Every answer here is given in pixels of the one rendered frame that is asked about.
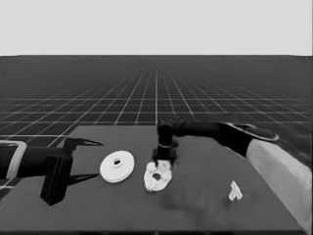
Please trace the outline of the white round carrier with pins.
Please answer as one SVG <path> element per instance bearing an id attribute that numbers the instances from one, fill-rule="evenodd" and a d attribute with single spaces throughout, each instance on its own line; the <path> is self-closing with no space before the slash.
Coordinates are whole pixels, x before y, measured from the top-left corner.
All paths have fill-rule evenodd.
<path id="1" fill-rule="evenodd" d="M 155 172 L 147 172 L 147 171 L 145 171 L 144 183 L 146 183 L 147 181 L 156 180 L 157 181 L 157 190 L 156 190 L 156 192 L 163 190 L 167 186 L 167 184 L 170 182 L 172 177 L 171 177 L 171 179 L 169 181 L 164 181 L 164 180 L 161 179 L 161 176 L 160 176 L 161 173 L 162 173 L 162 171 L 159 170 L 158 167 L 156 168 Z"/>

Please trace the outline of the large thick white disc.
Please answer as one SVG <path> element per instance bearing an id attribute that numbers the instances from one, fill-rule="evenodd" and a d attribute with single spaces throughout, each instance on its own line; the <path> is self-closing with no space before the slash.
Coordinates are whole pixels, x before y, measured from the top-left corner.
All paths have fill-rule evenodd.
<path id="1" fill-rule="evenodd" d="M 114 151 L 100 164 L 100 174 L 109 183 L 118 183 L 126 179 L 134 170 L 135 160 L 128 151 Z"/>

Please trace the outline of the small white T-shaped piece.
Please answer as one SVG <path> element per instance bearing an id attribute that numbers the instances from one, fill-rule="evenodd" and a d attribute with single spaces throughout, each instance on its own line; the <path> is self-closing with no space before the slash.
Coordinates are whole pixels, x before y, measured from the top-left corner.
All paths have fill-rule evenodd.
<path id="1" fill-rule="evenodd" d="M 240 200 L 243 197 L 243 193 L 241 192 L 240 187 L 237 185 L 235 181 L 231 182 L 231 191 L 229 193 L 229 200 L 234 201 L 235 199 Z"/>

